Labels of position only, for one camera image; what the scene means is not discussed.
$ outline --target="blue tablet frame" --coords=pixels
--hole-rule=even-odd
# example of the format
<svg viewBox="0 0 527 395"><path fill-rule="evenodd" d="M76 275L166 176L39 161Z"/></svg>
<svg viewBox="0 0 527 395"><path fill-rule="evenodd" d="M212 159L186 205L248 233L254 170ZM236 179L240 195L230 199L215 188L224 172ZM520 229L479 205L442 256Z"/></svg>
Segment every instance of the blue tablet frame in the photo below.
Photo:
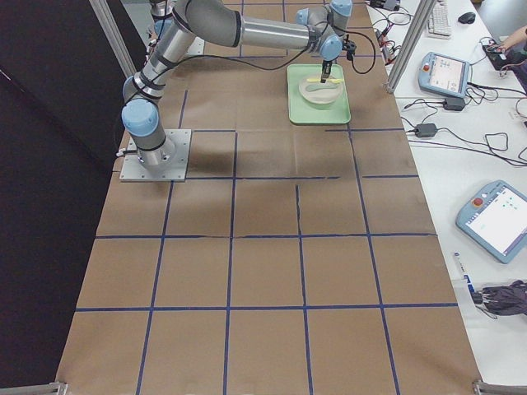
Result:
<svg viewBox="0 0 527 395"><path fill-rule="evenodd" d="M496 250L494 247L492 247L485 239L483 239L481 236L479 236L477 233L475 233L471 228L469 228L466 223L473 218L474 215L477 215L479 213L482 213L486 208L488 203L492 202L499 191L501 191L503 188L510 189L513 193L518 195L521 199L525 200L527 202L527 197L523 194L518 192L516 189L512 188L508 183L506 183L503 180L497 180L492 183L489 183L485 185L483 188L481 188L476 194L473 195L473 197L470 199L469 202L467 202L463 208L459 211L459 214L457 218L455 219L455 224L467 235L469 235L472 239L476 241L476 243L480 244L482 247L484 247L490 254L494 256L498 261L501 263L509 263L514 256L524 247L527 245L527 233L522 233L519 235L519 239L517 240L516 244L512 249L510 249L505 255L503 253L500 253L498 250ZM472 201L475 198L481 198L483 200L483 204L479 207L475 207L472 204Z"/></svg>
<svg viewBox="0 0 527 395"><path fill-rule="evenodd" d="M442 88L438 88L437 86L430 85L431 72L434 69L434 67L436 66L436 58L438 56L441 56L441 57L447 58L447 59L451 59L451 60L454 60L456 62L462 62L463 70L461 72L462 76L460 78L460 82L459 82L460 89L459 89L458 92L448 91L447 89L442 89ZM465 97L465 95L466 95L465 92L467 90L467 82L469 80L469 70L470 70L470 63L469 62L466 62L466 61L461 60L461 59L452 58L451 56L446 56L446 55L443 55L441 53L429 52L422 59L421 68L419 69L419 75L417 77L417 80L419 81L419 86L424 91L429 91L429 92L433 92L433 93L439 93L440 95L459 97L459 98L463 99Z"/></svg>

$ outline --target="green tray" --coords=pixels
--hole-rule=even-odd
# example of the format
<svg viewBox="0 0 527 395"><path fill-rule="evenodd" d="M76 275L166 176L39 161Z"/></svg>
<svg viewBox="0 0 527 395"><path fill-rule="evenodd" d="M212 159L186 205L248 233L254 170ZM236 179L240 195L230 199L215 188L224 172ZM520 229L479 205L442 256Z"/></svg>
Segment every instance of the green tray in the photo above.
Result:
<svg viewBox="0 0 527 395"><path fill-rule="evenodd" d="M341 96L331 105L314 105L304 99L298 90L302 78L322 72L319 64L292 64L287 68L287 96L289 119L298 124L340 124L352 118L347 101L346 85ZM343 68L337 64L331 67L331 75L344 78Z"/></svg>

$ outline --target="emergency stop button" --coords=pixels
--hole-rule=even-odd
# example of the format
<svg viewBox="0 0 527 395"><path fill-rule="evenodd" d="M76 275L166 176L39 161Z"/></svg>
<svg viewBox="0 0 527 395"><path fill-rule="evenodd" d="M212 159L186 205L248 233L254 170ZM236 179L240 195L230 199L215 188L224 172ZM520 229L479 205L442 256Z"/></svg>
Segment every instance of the emergency stop button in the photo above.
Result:
<svg viewBox="0 0 527 395"><path fill-rule="evenodd" d="M474 207L480 207L483 204L483 199L481 199L480 197L476 197L472 201L472 204L473 204Z"/></svg>

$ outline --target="blue pen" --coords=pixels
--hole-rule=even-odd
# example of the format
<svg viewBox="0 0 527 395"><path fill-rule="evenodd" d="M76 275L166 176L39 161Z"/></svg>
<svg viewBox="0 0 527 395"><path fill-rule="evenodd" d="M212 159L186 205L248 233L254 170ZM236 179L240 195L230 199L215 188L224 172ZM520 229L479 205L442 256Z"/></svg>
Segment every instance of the blue pen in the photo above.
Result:
<svg viewBox="0 0 527 395"><path fill-rule="evenodd" d="M467 271L464 270L463 263L461 263L461 257L459 253L454 253L454 260L458 264L459 268L461 269L461 272L463 273L463 278L467 281L467 286L469 287L470 292L475 292L474 287L472 285L472 282L470 281L469 274L467 274Z"/></svg>

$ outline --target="black computer mouse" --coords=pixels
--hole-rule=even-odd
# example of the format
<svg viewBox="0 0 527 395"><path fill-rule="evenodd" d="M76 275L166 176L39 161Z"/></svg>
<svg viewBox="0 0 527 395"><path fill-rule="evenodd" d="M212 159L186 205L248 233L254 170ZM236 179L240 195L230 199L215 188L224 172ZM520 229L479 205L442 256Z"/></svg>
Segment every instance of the black computer mouse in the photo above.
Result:
<svg viewBox="0 0 527 395"><path fill-rule="evenodd" d="M474 23L474 21L476 20L476 14L474 14L473 12L466 12L465 14L463 14L462 16L460 16L458 18L458 22L459 23Z"/></svg>

